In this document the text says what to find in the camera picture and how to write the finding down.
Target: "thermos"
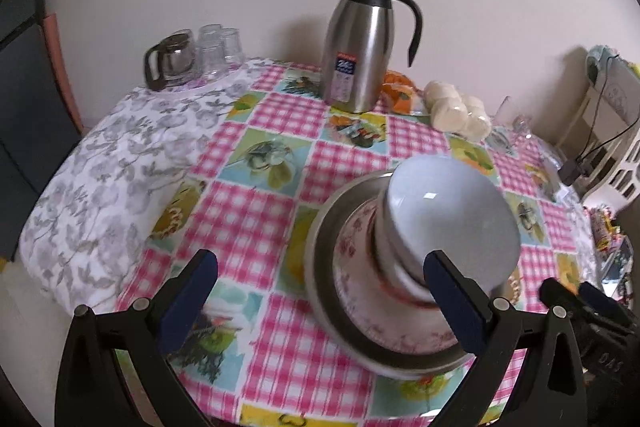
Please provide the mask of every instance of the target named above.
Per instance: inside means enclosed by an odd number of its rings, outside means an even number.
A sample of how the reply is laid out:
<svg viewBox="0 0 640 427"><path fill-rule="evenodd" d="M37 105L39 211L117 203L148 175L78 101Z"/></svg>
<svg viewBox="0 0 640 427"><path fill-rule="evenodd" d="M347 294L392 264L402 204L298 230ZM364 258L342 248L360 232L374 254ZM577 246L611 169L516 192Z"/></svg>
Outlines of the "thermos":
<svg viewBox="0 0 640 427"><path fill-rule="evenodd" d="M374 108L394 43L392 0L340 0L329 22L322 54L321 94L338 109L361 113ZM409 67L422 35L422 13L413 0L398 0L414 12Z"/></svg>

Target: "metal screw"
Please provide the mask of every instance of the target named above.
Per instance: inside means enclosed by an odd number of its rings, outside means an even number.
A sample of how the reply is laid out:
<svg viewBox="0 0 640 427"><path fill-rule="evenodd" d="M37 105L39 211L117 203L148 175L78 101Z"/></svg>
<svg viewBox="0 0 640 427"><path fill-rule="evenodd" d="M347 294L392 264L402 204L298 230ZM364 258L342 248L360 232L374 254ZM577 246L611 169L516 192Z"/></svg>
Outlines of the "metal screw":
<svg viewBox="0 0 640 427"><path fill-rule="evenodd" d="M561 319L564 319L566 317L566 310L562 308L562 306L554 306L553 312L556 317L559 317Z"/></svg>
<svg viewBox="0 0 640 427"><path fill-rule="evenodd" d="M146 310L149 308L150 300L146 297L140 297L133 301L133 309L137 312L141 312L142 310Z"/></svg>
<svg viewBox="0 0 640 427"><path fill-rule="evenodd" d="M89 306L87 306L86 304L80 304L76 306L76 309L74 310L74 315L76 317L82 317L87 311L89 311Z"/></svg>
<svg viewBox="0 0 640 427"><path fill-rule="evenodd" d="M505 312L509 309L509 301L507 299L503 299L502 297L498 297L494 299L494 308L500 310L501 312Z"/></svg>

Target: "label sticker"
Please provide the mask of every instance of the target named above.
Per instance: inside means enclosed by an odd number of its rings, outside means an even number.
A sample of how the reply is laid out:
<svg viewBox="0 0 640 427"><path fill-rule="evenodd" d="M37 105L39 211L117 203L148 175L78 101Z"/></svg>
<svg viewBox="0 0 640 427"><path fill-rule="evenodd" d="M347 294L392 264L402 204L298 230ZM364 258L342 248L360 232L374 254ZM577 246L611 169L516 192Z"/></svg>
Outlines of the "label sticker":
<svg viewBox="0 0 640 427"><path fill-rule="evenodd" d="M331 82L331 98L339 102L349 102L356 73L356 57L338 53L335 59L334 79Z"/></svg>

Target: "stack of bowls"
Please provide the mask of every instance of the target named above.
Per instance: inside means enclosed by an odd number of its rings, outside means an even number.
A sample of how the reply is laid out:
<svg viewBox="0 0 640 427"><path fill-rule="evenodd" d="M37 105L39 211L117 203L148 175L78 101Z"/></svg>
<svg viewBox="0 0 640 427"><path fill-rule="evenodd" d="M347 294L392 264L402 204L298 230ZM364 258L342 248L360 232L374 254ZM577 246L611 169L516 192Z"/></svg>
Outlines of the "stack of bowls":
<svg viewBox="0 0 640 427"><path fill-rule="evenodd" d="M463 276L489 294L515 269L520 233L494 184L454 158L413 156L378 196L373 254L394 293L435 306L422 272L425 256L442 250Z"/></svg>

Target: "teapot handle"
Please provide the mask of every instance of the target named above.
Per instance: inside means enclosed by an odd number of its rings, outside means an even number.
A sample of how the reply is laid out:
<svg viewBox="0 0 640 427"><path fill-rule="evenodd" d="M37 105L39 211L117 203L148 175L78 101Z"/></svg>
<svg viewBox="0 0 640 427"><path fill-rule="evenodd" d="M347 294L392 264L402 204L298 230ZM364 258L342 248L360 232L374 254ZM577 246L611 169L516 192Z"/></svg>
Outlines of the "teapot handle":
<svg viewBox="0 0 640 427"><path fill-rule="evenodd" d="M411 11L414 12L415 17L415 28L414 28L414 36L411 39L411 44L409 44L409 54L408 54L408 62L409 67L414 63L415 54L418 51L418 46L420 45L420 38L422 37L422 12L420 11L420 7L415 3L414 0L396 0L403 2Z"/></svg>
<svg viewBox="0 0 640 427"><path fill-rule="evenodd" d="M149 65L149 59L153 52L158 52L158 78L154 78L151 73L151 65ZM145 82L149 89L152 91L160 91L166 87L166 79L162 72L162 55L164 54L164 48L160 44L156 44L152 48L149 48L145 53Z"/></svg>

